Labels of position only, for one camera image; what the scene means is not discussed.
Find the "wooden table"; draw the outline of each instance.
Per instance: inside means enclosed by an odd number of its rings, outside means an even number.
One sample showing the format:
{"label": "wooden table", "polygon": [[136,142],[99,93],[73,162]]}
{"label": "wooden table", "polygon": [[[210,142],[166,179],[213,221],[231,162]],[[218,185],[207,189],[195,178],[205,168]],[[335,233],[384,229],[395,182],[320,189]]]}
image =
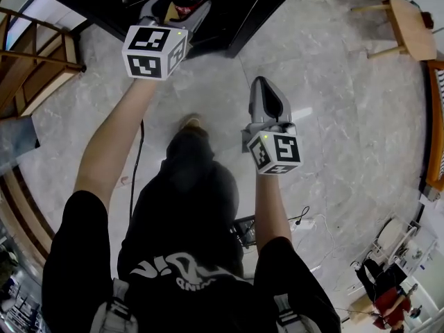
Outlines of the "wooden table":
{"label": "wooden table", "polygon": [[408,53],[417,61],[436,59],[435,39],[432,31],[425,27],[419,8],[405,0],[388,0],[382,5],[352,9],[355,12],[367,10],[386,11],[398,43],[397,47],[369,54],[369,59],[394,52]]}

